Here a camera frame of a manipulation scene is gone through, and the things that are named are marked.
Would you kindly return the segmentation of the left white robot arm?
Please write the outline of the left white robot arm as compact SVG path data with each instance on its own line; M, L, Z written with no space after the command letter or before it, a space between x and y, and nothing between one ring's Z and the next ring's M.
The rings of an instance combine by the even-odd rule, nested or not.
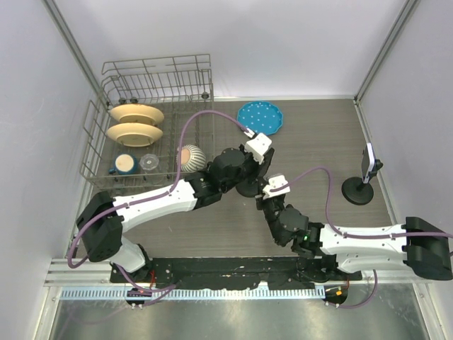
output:
M259 143L227 148L203 170L178 180L173 186L138 195L111 197L95 194L76 220L78 236L91 262L108 260L121 267L137 283L151 273L149 258L124 233L145 222L174 213L205 208L221 200L238 184L256 179L270 166L275 150Z

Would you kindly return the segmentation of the black phone stand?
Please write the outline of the black phone stand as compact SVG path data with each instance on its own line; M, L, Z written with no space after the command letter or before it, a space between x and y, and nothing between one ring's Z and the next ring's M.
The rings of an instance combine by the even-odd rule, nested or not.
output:
M246 179L236 185L236 191L245 198L254 198L259 194L258 179Z
M382 167L381 160L376 159L373 167L362 172L361 177L355 176L346 179L341 186L343 197L354 205L370 203L374 197L374 189L369 182Z

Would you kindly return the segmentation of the phone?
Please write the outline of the phone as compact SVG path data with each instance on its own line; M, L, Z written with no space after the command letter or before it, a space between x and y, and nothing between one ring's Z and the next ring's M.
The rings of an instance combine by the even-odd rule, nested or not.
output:
M370 180L371 172L375 165L375 156L372 144L367 142L362 153L361 174L362 182L368 183Z

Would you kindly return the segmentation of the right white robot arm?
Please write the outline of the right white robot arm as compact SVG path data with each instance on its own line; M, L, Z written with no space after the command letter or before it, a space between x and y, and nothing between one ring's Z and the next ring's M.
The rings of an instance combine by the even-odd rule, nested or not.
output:
M285 203L289 189L278 190L275 179L258 182L257 209L263 211L274 242L303 259L315 260L322 276L334 280L343 273L409 268L420 278L452 279L450 235L419 217L388 227L336 227L312 222Z

